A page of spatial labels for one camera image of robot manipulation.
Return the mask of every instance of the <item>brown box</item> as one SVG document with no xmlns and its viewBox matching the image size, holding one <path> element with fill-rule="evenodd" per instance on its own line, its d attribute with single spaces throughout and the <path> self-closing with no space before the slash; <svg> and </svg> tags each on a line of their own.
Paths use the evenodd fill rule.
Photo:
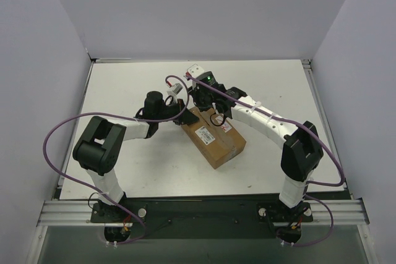
<svg viewBox="0 0 396 264">
<path fill-rule="evenodd" d="M 213 109 L 200 113 L 199 109 L 194 107 L 190 111 L 199 117 L 200 121 L 182 125 L 182 128 L 214 169 L 243 151 L 245 139 L 227 120 L 221 127 L 216 127 L 210 122 Z M 214 123 L 220 124 L 222 119 L 218 114 L 212 116 Z"/>
</svg>

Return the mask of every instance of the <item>white tabletop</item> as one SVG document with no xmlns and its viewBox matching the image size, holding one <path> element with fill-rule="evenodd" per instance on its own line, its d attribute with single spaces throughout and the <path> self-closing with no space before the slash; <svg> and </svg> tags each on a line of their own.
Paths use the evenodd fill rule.
<svg viewBox="0 0 396 264">
<path fill-rule="evenodd" d="M 143 106 L 147 92 L 166 94 L 166 75 L 182 77 L 195 63 L 211 70 L 226 88 L 244 90 L 277 114 L 299 122 L 311 121 L 328 144 L 300 60 L 94 64 L 82 112 L 134 116 Z M 185 93 L 179 95 L 186 99 Z M 75 142 L 89 120 L 85 117 L 79 121 Z M 247 144 L 240 155 L 218 169 L 208 164 L 182 128 L 172 122 L 161 123 L 150 139 L 124 142 L 115 167 L 121 188 L 128 197 L 279 193 L 285 178 L 280 168 L 281 150 L 249 126 L 231 122 Z M 92 183 L 72 158 L 66 172 Z M 326 154 L 312 176 L 315 181 L 339 181 L 336 167 Z M 308 191 L 338 190 L 343 188 L 310 185 Z M 91 193 L 91 189 L 65 180 L 61 199 L 87 198 Z"/>
</svg>

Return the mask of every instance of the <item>gray wall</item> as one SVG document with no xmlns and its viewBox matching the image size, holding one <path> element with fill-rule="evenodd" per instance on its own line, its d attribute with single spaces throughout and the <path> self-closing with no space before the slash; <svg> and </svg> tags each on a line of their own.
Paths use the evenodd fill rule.
<svg viewBox="0 0 396 264">
<path fill-rule="evenodd" d="M 91 57 L 311 58 L 344 0 L 60 0 Z"/>
<path fill-rule="evenodd" d="M 56 176 L 41 146 L 77 112 L 90 61 L 59 0 L 0 0 L 0 263 L 24 263 Z M 51 141 L 61 164 L 71 126 Z"/>
<path fill-rule="evenodd" d="M 314 77 L 382 263 L 395 263 L 396 2 L 346 0 L 313 59 Z"/>
</svg>

